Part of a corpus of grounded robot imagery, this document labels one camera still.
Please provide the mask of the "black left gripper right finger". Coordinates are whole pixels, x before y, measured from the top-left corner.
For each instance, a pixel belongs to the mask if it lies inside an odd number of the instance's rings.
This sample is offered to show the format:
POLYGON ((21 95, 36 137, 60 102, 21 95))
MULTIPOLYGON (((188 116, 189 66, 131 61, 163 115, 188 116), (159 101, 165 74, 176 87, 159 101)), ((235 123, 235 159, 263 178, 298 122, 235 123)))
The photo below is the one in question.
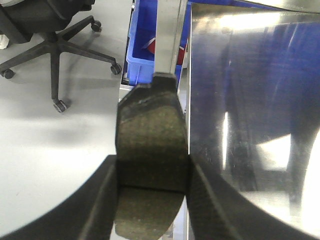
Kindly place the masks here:
POLYGON ((257 207, 198 155, 189 155, 186 201, 196 240, 313 240, 257 207))

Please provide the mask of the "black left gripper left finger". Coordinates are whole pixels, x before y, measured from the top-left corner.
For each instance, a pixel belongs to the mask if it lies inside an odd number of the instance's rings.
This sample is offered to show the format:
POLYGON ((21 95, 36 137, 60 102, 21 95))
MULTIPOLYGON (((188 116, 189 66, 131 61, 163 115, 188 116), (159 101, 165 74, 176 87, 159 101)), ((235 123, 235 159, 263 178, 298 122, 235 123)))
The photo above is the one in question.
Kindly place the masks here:
POLYGON ((109 155, 70 197, 3 240, 108 240, 118 202, 116 155, 109 155))

